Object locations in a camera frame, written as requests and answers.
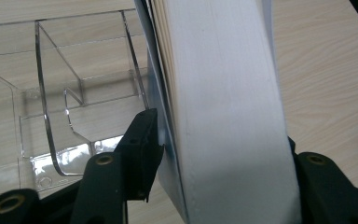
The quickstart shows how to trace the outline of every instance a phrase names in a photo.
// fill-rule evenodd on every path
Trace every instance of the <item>clear plastic tray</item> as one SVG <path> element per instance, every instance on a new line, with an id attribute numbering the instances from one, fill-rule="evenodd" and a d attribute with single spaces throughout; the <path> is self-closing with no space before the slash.
<path id="1" fill-rule="evenodd" d="M 148 108 L 146 75 L 134 10 L 0 24 L 0 193 L 81 178 Z"/>

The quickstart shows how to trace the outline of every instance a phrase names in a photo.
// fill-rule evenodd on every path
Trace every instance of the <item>transparent acrylic organizer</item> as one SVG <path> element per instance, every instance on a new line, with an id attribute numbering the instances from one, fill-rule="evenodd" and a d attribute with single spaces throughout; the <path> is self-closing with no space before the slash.
<path id="1" fill-rule="evenodd" d="M 134 10 L 0 24 L 0 193 L 81 178 L 148 108 Z"/>

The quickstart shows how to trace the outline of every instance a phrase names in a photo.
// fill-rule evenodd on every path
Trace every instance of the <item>light wood surface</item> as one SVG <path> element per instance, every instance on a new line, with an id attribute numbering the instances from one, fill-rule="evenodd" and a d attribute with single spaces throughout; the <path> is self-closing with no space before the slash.
<path id="1" fill-rule="evenodd" d="M 0 23 L 113 10 L 115 2 L 0 0 Z M 129 0 L 119 2 L 132 6 Z M 329 156 L 358 187 L 358 15 L 348 0 L 274 5 L 288 133 L 297 150 Z M 130 203 L 130 221 L 183 223 L 158 181 L 150 203 Z"/>

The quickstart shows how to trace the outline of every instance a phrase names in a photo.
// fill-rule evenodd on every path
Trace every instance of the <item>wooden desk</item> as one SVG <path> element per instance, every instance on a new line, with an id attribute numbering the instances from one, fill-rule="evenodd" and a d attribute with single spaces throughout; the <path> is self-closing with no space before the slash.
<path id="1" fill-rule="evenodd" d="M 21 6 L 26 1 L 18 2 Z M 48 6 L 42 2 L 25 7 L 26 13 L 21 7 L 0 5 L 0 22 L 115 9 L 103 0 L 92 5 L 78 1 L 79 13 L 58 10 L 73 8 L 75 2 L 55 1 Z M 131 6 L 128 1 L 120 3 Z M 277 0 L 274 4 L 276 57 L 288 133 L 296 140 L 297 151 L 332 158 L 358 187 L 358 15 L 348 0 Z M 158 181 L 149 204 L 130 202 L 129 209 L 134 224 L 183 223 Z"/>

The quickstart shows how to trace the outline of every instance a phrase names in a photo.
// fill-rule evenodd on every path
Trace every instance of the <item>metal grommet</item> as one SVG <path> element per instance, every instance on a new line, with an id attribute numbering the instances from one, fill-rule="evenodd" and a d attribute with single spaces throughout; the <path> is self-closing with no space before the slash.
<path id="1" fill-rule="evenodd" d="M 25 196 L 22 194 L 11 195 L 0 202 L 0 214 L 4 214 L 20 207 L 25 201 Z"/>
<path id="2" fill-rule="evenodd" d="M 112 156 L 101 156 L 97 159 L 96 163 L 98 165 L 106 165 L 113 161 Z"/>
<path id="3" fill-rule="evenodd" d="M 316 155 L 309 155 L 307 157 L 308 161 L 310 161 L 313 164 L 316 165 L 325 165 L 326 161 L 324 158 L 320 157 L 320 156 L 316 156 Z"/>

